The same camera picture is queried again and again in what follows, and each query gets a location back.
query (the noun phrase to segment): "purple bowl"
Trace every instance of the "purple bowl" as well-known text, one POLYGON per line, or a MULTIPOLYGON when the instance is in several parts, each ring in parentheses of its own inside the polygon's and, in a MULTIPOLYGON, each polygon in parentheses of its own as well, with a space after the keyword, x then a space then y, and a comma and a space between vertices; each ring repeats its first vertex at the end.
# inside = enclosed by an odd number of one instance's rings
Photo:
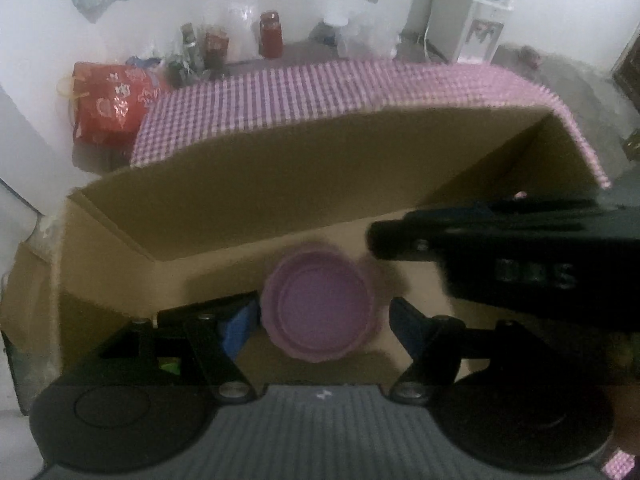
POLYGON ((355 350, 374 326, 368 280, 334 248, 306 248, 284 258, 267 279, 260 306, 271 340, 313 363, 355 350))

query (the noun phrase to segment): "cardboard box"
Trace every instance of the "cardboard box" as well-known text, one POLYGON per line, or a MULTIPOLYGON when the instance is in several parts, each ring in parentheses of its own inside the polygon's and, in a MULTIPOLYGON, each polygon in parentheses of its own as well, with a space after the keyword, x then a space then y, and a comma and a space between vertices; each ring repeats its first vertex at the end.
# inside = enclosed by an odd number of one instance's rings
MULTIPOLYGON (((383 110, 213 139, 68 198, 44 314, 50 348, 66 368, 129 317, 260 290, 283 254, 310 240, 366 261, 385 285, 381 302, 402 295, 427 314, 490 327, 509 314, 448 298, 435 264, 372 261, 367 227, 435 204, 594 186, 545 108, 383 110)), ((391 384, 410 360, 382 325, 362 352, 319 365, 287 358, 258 332, 239 366, 257 386, 391 384)))

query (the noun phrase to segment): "gray ribbed surface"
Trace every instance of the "gray ribbed surface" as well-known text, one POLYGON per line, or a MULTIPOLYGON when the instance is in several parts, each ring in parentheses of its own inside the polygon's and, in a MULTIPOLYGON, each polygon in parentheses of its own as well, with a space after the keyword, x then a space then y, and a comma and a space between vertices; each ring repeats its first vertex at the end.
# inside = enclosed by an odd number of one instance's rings
MULTIPOLYGON (((54 467, 42 480, 115 478, 54 467)), ((375 386, 270 386, 223 408, 181 455, 118 480, 524 479, 454 448, 425 409, 399 406, 375 386)), ((594 468, 540 476, 595 480, 594 468)))

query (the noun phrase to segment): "red bag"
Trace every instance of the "red bag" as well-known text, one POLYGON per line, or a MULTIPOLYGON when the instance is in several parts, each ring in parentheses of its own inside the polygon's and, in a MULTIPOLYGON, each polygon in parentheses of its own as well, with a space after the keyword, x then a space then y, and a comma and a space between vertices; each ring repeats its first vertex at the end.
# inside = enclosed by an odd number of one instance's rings
POLYGON ((74 66, 74 142, 129 151, 148 108, 171 87, 161 76, 129 65, 74 66))

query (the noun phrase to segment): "red jar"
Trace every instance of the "red jar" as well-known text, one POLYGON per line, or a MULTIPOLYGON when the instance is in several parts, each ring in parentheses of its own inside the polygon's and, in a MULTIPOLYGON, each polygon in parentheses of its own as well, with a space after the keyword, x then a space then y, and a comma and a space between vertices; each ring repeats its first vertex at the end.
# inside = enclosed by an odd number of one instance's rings
POLYGON ((268 59, 282 57, 282 27, 275 10, 260 15, 260 53, 268 59))

